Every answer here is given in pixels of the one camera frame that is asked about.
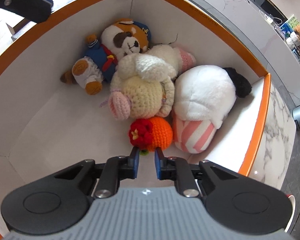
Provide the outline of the teddy bear on stand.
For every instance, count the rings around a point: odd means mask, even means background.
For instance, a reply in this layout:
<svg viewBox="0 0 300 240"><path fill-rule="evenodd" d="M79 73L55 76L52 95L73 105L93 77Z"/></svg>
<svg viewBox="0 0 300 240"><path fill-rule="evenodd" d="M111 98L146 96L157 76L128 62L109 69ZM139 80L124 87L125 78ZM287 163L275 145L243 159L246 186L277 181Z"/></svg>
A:
<svg viewBox="0 0 300 240"><path fill-rule="evenodd" d="M295 47L300 47L300 24L294 27L293 31L287 37L286 43L291 50Z"/></svg>

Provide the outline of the red ceramic mug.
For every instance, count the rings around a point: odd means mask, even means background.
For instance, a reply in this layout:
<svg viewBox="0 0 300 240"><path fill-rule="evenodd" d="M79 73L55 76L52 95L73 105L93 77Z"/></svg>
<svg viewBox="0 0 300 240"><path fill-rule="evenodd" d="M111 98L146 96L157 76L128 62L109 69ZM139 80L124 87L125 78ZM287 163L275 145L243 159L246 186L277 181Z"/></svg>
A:
<svg viewBox="0 0 300 240"><path fill-rule="evenodd" d="M293 218L294 218L294 215L295 215L295 208L296 208L296 200L295 200L294 195L288 194L287 197L288 197L288 199L289 199L289 201L290 201L290 203L292 205L292 214L291 214L290 219L288 221L288 224L287 224L287 226L285 228L285 232L288 232L288 230L291 227L291 224L293 222Z"/></svg>

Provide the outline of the orange cardboard box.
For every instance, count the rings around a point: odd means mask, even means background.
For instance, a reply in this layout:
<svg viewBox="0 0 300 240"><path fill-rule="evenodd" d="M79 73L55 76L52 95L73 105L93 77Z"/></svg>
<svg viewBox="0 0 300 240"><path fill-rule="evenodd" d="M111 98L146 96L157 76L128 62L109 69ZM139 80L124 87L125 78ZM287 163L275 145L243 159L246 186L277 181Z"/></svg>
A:
<svg viewBox="0 0 300 240"><path fill-rule="evenodd" d="M247 175L269 93L264 66L209 5L73 1L0 57L0 205L78 161L128 153L142 138L130 124L154 115L179 115L167 156Z"/></svg>

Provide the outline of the white marble tv console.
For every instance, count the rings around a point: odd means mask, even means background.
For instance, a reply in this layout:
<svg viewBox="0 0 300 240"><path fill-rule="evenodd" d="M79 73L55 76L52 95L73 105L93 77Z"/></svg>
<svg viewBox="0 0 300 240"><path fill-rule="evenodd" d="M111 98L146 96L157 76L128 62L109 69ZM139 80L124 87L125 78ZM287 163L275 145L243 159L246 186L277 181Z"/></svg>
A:
<svg viewBox="0 0 300 240"><path fill-rule="evenodd" d="M235 27L237 37L300 105L300 63L249 0L204 0L211 13Z"/></svg>

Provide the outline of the orange crochet ball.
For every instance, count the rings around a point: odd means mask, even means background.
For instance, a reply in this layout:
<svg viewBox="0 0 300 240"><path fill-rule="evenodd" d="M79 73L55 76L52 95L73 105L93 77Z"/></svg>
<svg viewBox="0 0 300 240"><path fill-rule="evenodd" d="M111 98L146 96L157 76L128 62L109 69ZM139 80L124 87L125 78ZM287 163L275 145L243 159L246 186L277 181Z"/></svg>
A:
<svg viewBox="0 0 300 240"><path fill-rule="evenodd" d="M154 152L157 147L165 150L173 140L173 131L164 118L154 116L136 119L128 132L130 143L143 152Z"/></svg>

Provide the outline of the brown dog plush blue suit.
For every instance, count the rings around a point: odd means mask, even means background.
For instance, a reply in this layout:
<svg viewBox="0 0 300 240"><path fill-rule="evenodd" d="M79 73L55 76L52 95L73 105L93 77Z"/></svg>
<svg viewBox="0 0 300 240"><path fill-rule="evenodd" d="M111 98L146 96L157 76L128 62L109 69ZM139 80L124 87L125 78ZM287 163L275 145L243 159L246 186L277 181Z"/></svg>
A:
<svg viewBox="0 0 300 240"><path fill-rule="evenodd" d="M126 55L145 53L151 41L147 25L130 18L121 18L106 27L101 36L88 35L87 49L60 81L78 84L89 95L98 94L103 83L110 83L118 62Z"/></svg>

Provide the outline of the cream crochet sheep doll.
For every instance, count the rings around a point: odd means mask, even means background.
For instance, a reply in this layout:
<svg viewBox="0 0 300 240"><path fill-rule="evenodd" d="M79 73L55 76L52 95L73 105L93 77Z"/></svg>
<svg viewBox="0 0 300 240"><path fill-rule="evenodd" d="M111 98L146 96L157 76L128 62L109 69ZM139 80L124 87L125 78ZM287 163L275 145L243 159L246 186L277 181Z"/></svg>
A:
<svg viewBox="0 0 300 240"><path fill-rule="evenodd" d="M174 80L195 65L191 53L168 44L123 57L110 83L111 114L116 120L167 117L174 103Z"/></svg>

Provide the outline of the white plush pink striped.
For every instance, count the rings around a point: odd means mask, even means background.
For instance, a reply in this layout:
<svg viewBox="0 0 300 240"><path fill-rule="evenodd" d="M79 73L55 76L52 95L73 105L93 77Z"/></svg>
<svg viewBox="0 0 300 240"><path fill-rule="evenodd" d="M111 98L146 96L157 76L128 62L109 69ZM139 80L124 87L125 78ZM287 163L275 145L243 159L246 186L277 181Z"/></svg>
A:
<svg viewBox="0 0 300 240"><path fill-rule="evenodd" d="M175 81L173 141L181 151L205 151L237 98L247 97L250 82L234 68L196 66Z"/></svg>

